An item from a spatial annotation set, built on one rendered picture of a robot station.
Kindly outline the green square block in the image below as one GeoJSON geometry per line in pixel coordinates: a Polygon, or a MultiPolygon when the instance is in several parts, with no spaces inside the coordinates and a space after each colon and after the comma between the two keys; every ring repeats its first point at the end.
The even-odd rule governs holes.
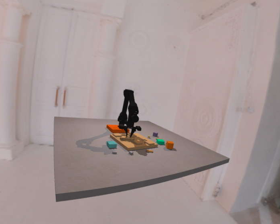
{"type": "Polygon", "coordinates": [[[160,145],[164,145],[164,140],[163,139],[157,139],[157,144],[160,144],[160,145]]]}

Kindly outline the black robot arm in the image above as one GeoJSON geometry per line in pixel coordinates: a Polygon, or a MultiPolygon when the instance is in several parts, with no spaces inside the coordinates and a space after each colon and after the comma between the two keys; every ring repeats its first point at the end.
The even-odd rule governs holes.
{"type": "Polygon", "coordinates": [[[118,121],[119,121],[119,125],[126,124],[126,126],[127,126],[127,119],[129,119],[133,122],[139,121],[139,117],[137,116],[139,111],[138,111],[138,106],[134,100],[134,91],[125,89],[123,93],[124,93],[124,104],[123,104],[122,112],[120,113],[120,115],[118,117],[118,121]],[[128,106],[128,102],[130,103],[129,106],[128,106]],[[128,107],[128,111],[129,111],[128,117],[127,117],[127,113],[126,113],[127,107],[128,107]]]}

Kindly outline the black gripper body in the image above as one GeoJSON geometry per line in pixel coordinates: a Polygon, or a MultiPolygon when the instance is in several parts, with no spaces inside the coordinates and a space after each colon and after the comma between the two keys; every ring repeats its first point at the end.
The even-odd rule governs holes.
{"type": "Polygon", "coordinates": [[[137,129],[137,131],[141,131],[141,127],[140,126],[134,127],[134,122],[129,120],[129,119],[128,119],[128,122],[127,122],[127,126],[124,126],[123,124],[119,125],[119,129],[127,130],[128,128],[133,129],[133,130],[137,129]]]}

